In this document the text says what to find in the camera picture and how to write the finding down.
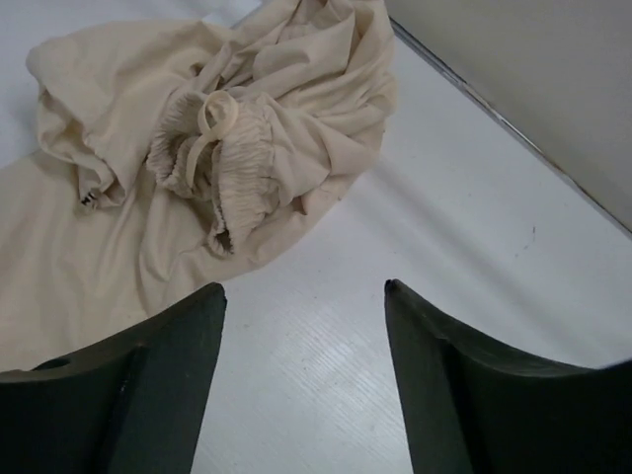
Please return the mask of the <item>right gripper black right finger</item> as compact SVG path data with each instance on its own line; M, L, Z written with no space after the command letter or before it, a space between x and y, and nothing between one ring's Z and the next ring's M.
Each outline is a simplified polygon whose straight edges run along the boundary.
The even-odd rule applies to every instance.
M409 286L384 286L417 473L627 473L631 364L581 367L504 344Z

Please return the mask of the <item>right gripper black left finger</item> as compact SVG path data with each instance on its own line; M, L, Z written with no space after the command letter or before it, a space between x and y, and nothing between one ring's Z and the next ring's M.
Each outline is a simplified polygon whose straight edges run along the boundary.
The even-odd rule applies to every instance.
M2 373L2 472L190 472L226 306L211 283L94 345Z

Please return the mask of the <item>beige trousers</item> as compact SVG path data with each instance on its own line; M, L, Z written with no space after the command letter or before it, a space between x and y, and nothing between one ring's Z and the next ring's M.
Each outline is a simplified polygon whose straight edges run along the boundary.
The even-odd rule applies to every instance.
M49 39L36 152L1 172L1 367L30 369L256 270L379 158L396 107L381 1L273 1L234 28Z

